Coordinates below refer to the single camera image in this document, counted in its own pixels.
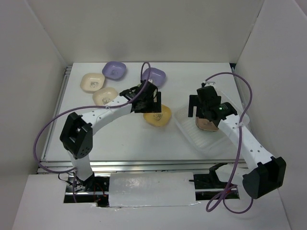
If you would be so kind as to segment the brown panda plate front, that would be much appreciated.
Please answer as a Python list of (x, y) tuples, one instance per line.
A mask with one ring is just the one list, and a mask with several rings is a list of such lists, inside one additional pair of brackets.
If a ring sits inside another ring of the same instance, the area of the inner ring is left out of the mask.
[(210, 122), (209, 120), (205, 119), (205, 118), (199, 118), (199, 117), (195, 117), (195, 122), (196, 122), (196, 126), (200, 129), (200, 130), (204, 130), (204, 131), (218, 131), (219, 128), (215, 126), (215, 124), (213, 122)]

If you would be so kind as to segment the yellow panda plate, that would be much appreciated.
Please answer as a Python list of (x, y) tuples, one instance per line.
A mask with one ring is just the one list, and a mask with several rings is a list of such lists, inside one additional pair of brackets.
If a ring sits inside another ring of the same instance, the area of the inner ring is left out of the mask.
[(168, 124), (172, 112), (171, 109), (165, 105), (161, 105), (162, 111), (160, 113), (145, 113), (144, 120), (154, 127), (164, 127)]

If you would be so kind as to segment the cream panda plate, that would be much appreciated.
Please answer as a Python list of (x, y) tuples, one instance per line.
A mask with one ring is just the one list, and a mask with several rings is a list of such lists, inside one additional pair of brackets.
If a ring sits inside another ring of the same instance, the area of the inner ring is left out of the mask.
[(96, 91), (92, 99), (95, 105), (102, 106), (114, 100), (118, 95), (119, 93), (114, 88), (105, 87)]
[(100, 73), (87, 73), (82, 77), (80, 88), (84, 92), (96, 92), (105, 82), (105, 76)]

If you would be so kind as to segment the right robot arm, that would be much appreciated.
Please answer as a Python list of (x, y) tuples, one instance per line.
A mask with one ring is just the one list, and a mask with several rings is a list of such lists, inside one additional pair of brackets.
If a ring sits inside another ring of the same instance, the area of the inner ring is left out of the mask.
[(251, 170), (243, 175), (243, 187), (251, 198), (258, 199), (283, 185), (285, 160), (274, 157), (257, 141), (232, 101), (223, 102), (213, 86), (199, 88), (196, 95), (189, 96), (188, 116), (213, 122), (234, 145), (241, 145), (240, 154)]

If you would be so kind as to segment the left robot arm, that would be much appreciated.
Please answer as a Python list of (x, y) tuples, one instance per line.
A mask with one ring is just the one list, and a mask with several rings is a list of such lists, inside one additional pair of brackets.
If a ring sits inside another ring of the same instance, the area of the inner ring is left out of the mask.
[(140, 86), (126, 89), (105, 105), (79, 115), (70, 113), (60, 135), (64, 149), (68, 151), (76, 168), (77, 185), (84, 191), (95, 186), (94, 172), (89, 153), (93, 148), (93, 136), (114, 120), (130, 113), (159, 113), (162, 111), (161, 92), (157, 86), (143, 80)]

